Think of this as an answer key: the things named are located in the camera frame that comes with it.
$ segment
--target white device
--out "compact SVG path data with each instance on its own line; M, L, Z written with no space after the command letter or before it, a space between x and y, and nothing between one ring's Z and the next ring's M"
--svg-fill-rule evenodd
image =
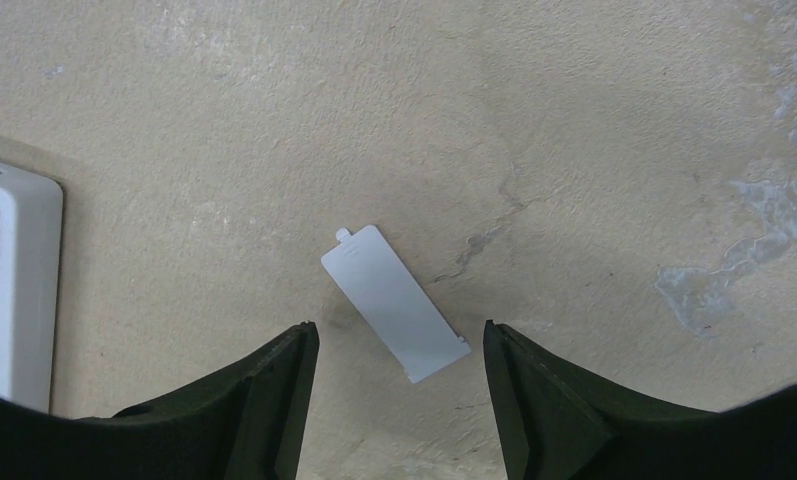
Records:
M50 405L62 190L0 163L0 397Z
M458 337L380 234L369 225L336 232L321 263L416 383L472 349Z

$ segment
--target concrete surface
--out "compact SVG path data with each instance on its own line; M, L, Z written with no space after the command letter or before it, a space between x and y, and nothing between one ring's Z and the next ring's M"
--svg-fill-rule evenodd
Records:
M0 159L66 191L53 412L313 320L301 478L487 479L487 318L696 407L797 381L797 0L688 3L1 0ZM416 386L319 265L368 223L475 347Z

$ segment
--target white electronic device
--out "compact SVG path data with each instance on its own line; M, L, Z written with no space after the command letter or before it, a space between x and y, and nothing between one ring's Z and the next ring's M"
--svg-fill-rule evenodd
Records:
M339 246L321 257L322 265L412 383L471 353L377 227L354 235L343 228L336 239Z
M0 163L0 397L47 412L62 190Z

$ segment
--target concrete floor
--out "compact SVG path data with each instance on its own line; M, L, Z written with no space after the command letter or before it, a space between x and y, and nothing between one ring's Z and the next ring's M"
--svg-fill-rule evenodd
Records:
M66 192L53 412L312 320L300 478L489 479L487 318L700 408L797 381L797 0L688 3L0 0L0 159ZM369 223L475 348L418 385L319 264Z

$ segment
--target white plastic piece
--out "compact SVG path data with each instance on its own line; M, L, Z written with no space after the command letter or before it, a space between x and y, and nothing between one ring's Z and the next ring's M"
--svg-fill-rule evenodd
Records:
M321 263L416 383L472 349L458 337L380 234L340 229Z
M0 163L0 397L50 404L62 190Z

